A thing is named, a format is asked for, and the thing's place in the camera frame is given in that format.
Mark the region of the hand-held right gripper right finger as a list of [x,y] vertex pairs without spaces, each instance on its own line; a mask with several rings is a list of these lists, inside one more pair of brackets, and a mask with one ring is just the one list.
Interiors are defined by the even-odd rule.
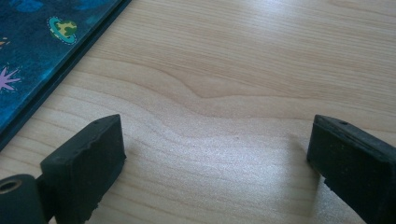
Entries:
[[316,115],[306,159],[367,224],[396,224],[396,147],[346,121]]

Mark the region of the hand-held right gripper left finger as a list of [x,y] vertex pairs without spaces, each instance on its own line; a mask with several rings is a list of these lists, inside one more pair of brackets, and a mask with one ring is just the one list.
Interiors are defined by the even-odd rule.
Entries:
[[91,122],[40,162],[45,217],[58,224],[89,220],[125,159],[120,115]]

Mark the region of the blue picture book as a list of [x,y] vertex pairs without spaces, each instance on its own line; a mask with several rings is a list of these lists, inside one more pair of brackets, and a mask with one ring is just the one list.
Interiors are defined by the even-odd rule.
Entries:
[[0,150],[132,0],[0,0]]

